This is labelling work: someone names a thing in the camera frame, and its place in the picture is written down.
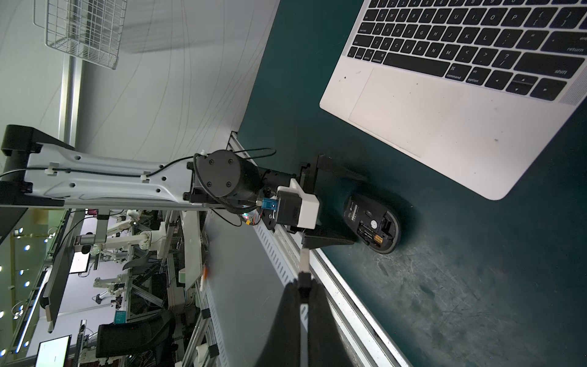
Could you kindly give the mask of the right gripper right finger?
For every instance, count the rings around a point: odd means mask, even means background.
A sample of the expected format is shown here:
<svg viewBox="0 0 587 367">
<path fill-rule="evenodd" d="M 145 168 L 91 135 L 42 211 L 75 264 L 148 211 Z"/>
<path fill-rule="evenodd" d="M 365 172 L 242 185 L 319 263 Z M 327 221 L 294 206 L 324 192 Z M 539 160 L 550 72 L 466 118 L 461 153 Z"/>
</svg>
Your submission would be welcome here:
<svg viewBox="0 0 587 367">
<path fill-rule="evenodd" d="M 308 296 L 308 366 L 353 366 L 333 317 L 325 287 L 311 281 Z"/>
</svg>

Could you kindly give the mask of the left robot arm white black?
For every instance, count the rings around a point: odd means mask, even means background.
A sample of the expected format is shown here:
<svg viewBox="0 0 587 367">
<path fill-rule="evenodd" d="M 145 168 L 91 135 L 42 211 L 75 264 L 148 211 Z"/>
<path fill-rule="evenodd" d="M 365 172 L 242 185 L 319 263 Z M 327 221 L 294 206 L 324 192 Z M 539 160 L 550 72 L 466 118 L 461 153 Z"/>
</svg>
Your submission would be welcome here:
<svg viewBox="0 0 587 367">
<path fill-rule="evenodd" d="M 24 125 L 7 126 L 1 151 L 6 158 L 1 175 L 4 207 L 224 209 L 252 225 L 305 232 L 316 247 L 349 242 L 348 236 L 329 234 L 319 225 L 318 173 L 364 180 L 323 154 L 298 174 L 256 165 L 274 154 L 270 148 L 221 149 L 166 164 L 104 158 Z"/>
</svg>

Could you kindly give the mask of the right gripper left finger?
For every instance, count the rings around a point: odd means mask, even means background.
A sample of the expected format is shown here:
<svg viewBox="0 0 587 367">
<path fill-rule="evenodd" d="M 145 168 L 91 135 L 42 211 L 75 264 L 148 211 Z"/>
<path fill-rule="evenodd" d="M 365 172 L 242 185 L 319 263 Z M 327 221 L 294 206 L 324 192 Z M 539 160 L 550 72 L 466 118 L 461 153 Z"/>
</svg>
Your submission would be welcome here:
<svg viewBox="0 0 587 367">
<path fill-rule="evenodd" d="M 286 284 L 268 339 L 255 366 L 301 365 L 301 298 L 298 282 Z"/>
</svg>

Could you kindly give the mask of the silver laptop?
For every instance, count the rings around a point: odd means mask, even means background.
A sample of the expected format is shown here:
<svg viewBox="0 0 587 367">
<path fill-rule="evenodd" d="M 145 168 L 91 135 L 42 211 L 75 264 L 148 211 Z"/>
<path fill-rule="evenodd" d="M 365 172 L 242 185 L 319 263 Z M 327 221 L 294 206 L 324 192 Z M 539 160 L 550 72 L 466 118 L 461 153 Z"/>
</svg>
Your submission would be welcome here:
<svg viewBox="0 0 587 367">
<path fill-rule="evenodd" d="M 585 98 L 584 1 L 366 1 L 319 105 L 501 200 Z"/>
</svg>

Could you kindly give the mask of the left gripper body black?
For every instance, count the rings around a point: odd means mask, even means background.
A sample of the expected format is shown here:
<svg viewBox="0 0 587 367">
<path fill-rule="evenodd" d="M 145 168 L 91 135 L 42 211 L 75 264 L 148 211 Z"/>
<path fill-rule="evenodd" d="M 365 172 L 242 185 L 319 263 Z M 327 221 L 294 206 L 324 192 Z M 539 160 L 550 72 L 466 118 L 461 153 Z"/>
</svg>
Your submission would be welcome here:
<svg viewBox="0 0 587 367">
<path fill-rule="evenodd" d="M 317 169 L 316 165 L 312 164 L 305 164 L 302 165 L 300 174 L 298 176 L 294 176 L 291 174 L 285 174 L 284 172 L 279 171 L 272 171 L 267 170 L 263 174 L 263 194 L 273 194 L 277 186 L 284 185 L 288 186 L 290 179 L 295 178 L 297 182 L 302 186 L 303 190 L 306 193 L 314 194 L 315 185 L 316 185 L 316 176 L 317 176 Z M 269 229 L 274 229 L 277 224 L 273 224 L 272 226 L 268 226 L 268 221 L 263 219 L 263 223 Z M 296 229 L 294 227 L 290 227 L 293 232 L 300 232 L 304 231 L 304 229 Z"/>
</svg>

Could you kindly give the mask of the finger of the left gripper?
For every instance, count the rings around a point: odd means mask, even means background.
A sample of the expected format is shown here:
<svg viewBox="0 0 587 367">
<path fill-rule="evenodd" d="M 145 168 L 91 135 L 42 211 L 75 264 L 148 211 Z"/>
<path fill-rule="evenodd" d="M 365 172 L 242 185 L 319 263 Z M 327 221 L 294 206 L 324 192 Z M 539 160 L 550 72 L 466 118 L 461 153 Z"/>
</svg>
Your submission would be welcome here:
<svg viewBox="0 0 587 367">
<path fill-rule="evenodd" d="M 342 165 L 338 165 L 330 156 L 325 154 L 319 154 L 316 156 L 316 169 L 318 171 L 328 172 L 336 177 L 355 181 L 367 181 L 367 177 L 364 175 L 354 172 Z"/>
<path fill-rule="evenodd" d="M 302 248 L 310 250 L 328 246 L 350 246 L 356 242 L 352 235 L 345 235 L 322 226 L 317 226 L 315 229 L 305 229 L 301 237 Z"/>
</svg>

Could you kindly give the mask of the black wireless mouse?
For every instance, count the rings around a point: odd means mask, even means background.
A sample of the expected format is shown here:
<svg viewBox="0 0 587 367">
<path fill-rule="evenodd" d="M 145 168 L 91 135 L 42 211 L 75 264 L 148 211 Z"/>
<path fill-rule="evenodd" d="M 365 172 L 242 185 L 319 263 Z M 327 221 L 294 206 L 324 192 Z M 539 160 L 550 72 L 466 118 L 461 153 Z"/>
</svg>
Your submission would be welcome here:
<svg viewBox="0 0 587 367">
<path fill-rule="evenodd" d="M 396 213 L 360 193 L 351 194 L 343 212 L 345 224 L 372 251 L 392 253 L 401 239 L 401 225 Z"/>
</svg>

